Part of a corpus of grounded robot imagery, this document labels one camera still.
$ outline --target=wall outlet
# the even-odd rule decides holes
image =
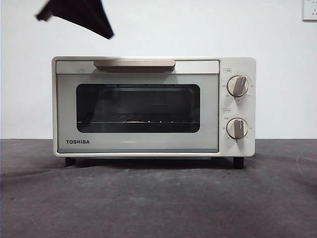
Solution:
[[[303,0],[303,21],[317,21],[317,0]]]

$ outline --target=door handle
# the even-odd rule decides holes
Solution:
[[[166,73],[175,69],[174,60],[97,59],[94,66],[108,73]]]

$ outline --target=white wall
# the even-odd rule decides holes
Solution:
[[[52,138],[54,56],[254,56],[257,138],[317,138],[317,23],[302,0],[104,0],[110,41],[1,1],[1,136]]]

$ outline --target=control knob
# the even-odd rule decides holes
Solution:
[[[227,132],[233,139],[242,139],[248,133],[248,125],[244,120],[235,118],[228,122]]]
[[[234,97],[241,97],[248,91],[249,83],[244,76],[234,76],[229,79],[227,84],[228,92]]]

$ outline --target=dark fabric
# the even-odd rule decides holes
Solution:
[[[317,140],[258,140],[224,158],[85,160],[1,141],[3,238],[315,238]]]
[[[47,21],[51,15],[85,27],[107,39],[113,36],[101,0],[50,0],[36,17]]]

